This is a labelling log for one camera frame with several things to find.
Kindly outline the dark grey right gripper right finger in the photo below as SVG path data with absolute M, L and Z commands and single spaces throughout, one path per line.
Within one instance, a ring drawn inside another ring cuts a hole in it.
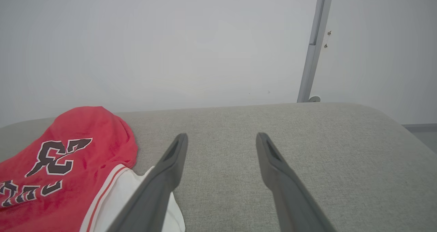
M 282 232 L 335 232 L 327 216 L 266 133 L 256 135 L 261 176 L 272 192 Z

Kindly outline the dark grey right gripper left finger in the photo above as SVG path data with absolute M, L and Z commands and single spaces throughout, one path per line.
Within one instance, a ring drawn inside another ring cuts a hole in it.
M 108 227 L 108 232 L 184 232 L 173 191 L 181 182 L 188 136 L 178 134 Z

